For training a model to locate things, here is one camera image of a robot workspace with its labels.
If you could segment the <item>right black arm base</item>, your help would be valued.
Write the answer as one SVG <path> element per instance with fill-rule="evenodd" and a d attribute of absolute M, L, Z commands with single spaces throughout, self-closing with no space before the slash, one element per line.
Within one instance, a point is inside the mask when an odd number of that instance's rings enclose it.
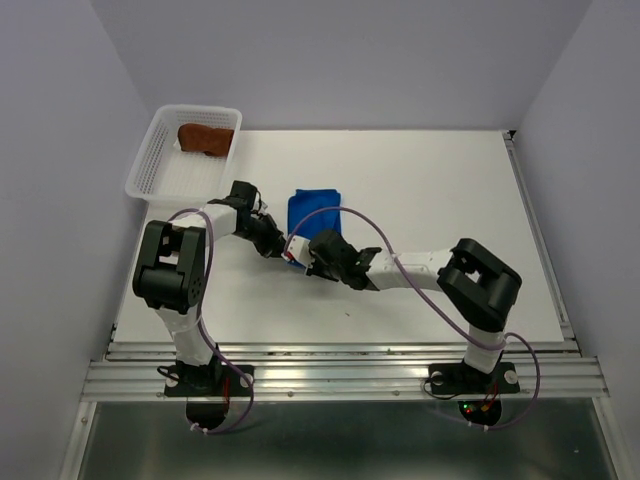
<path fill-rule="evenodd" d="M 490 373 L 483 373 L 465 364 L 434 363 L 428 367 L 423 390 L 436 397 L 516 394 L 521 391 L 515 365 L 499 362 Z"/>

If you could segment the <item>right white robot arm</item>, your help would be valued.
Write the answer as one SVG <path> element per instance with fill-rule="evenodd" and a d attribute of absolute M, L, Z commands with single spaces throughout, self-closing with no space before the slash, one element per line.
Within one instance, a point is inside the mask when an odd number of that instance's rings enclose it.
<path fill-rule="evenodd" d="M 508 315 L 522 278 L 479 242 L 463 238 L 449 250 L 394 253 L 380 247 L 358 250 L 341 234 L 324 230 L 289 252 L 308 275 L 357 291 L 443 293 L 469 325 L 461 381 L 482 390 L 495 380 Z"/>

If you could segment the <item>blue towel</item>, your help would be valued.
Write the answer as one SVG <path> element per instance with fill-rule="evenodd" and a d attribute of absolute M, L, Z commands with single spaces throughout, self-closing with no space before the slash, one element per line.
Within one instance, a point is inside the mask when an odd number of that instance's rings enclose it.
<path fill-rule="evenodd" d="M 341 194 L 336 189 L 297 189 L 288 200 L 287 234 L 290 235 L 305 216 L 322 208 L 340 206 L 341 201 Z M 341 213 L 338 210 L 316 214 L 297 230 L 297 235 L 311 240 L 327 229 L 342 233 Z"/>

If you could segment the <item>brown towel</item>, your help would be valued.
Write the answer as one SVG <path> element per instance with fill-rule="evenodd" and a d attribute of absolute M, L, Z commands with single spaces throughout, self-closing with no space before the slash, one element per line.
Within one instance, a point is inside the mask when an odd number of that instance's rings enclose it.
<path fill-rule="evenodd" d="M 181 125 L 177 131 L 177 140 L 183 152 L 202 153 L 209 157 L 227 157 L 233 137 L 233 129 L 196 123 Z"/>

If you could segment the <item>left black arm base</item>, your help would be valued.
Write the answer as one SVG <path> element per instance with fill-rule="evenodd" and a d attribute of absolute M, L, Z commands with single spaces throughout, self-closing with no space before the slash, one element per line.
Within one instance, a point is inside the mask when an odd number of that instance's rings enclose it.
<path fill-rule="evenodd" d="M 176 361 L 156 371 L 165 381 L 164 395 L 169 398 L 249 398 L 248 380 L 253 379 L 254 367 L 240 365 L 238 369 L 244 377 L 213 357 L 208 365 Z"/>

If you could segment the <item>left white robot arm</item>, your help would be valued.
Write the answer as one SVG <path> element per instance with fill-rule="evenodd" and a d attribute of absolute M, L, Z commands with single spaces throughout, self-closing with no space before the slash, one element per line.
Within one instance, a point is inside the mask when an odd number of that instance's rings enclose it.
<path fill-rule="evenodd" d="M 256 186 L 235 181 L 230 193 L 200 208 L 145 226 L 132 280 L 134 294 L 162 319 L 176 348 L 176 362 L 191 366 L 188 382 L 199 393 L 215 392 L 223 371 L 211 360 L 215 346 L 204 332 L 202 304 L 215 243 L 235 236 L 265 258 L 280 256 L 285 237 L 266 213 Z"/>

